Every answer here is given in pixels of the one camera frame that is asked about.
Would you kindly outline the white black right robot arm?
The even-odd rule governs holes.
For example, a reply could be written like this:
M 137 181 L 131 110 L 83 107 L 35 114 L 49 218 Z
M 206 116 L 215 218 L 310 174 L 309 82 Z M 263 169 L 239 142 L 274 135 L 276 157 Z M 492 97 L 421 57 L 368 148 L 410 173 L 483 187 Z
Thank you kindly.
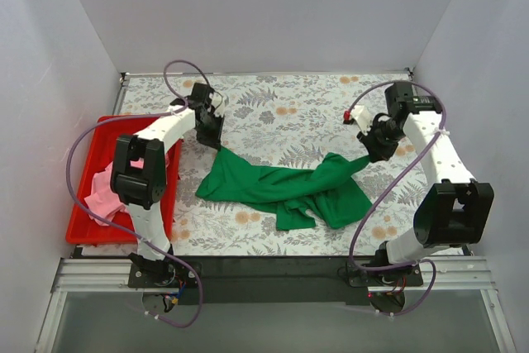
M 416 166 L 424 171 L 429 190 L 418 206 L 412 227 L 398 238 L 384 242 L 372 260 L 353 266 L 363 272 L 374 272 L 382 284 L 393 284 L 402 278 L 404 268 L 412 267 L 429 255 L 450 247 L 481 241 L 494 191 L 489 183 L 479 182 L 465 167 L 446 130 L 447 110 L 434 92 L 418 83 L 393 80 L 379 85 L 384 89 L 387 111 L 371 115 L 355 100 L 344 114 L 344 122 L 355 122 L 360 128 L 359 141 L 368 151 L 372 163 L 389 160 L 401 139 L 408 139 L 417 157 L 375 200 L 368 214 Z

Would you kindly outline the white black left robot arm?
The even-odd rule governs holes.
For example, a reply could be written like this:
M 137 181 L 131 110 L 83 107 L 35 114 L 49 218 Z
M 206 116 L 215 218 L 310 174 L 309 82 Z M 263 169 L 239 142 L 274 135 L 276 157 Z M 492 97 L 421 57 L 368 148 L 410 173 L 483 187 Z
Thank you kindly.
M 157 286 L 170 285 L 176 275 L 174 264 L 164 259 L 171 249 L 160 205 L 168 183 L 165 155 L 191 130 L 200 144 L 219 150 L 225 107 L 225 98 L 209 84 L 195 83 L 190 95 L 170 104 L 167 116 L 117 139 L 110 187 L 131 217 L 137 254 L 152 260 L 147 276 Z

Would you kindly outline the green t shirt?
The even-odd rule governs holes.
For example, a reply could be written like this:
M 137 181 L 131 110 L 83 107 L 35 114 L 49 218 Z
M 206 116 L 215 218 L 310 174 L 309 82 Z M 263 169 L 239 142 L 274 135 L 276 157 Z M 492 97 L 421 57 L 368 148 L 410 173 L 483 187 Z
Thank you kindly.
M 314 228 L 316 217 L 340 229 L 361 220 L 371 207 L 353 179 L 368 164 L 367 156 L 347 160 L 330 152 L 315 169 L 252 165 L 223 148 L 196 196 L 273 213 L 279 231 Z

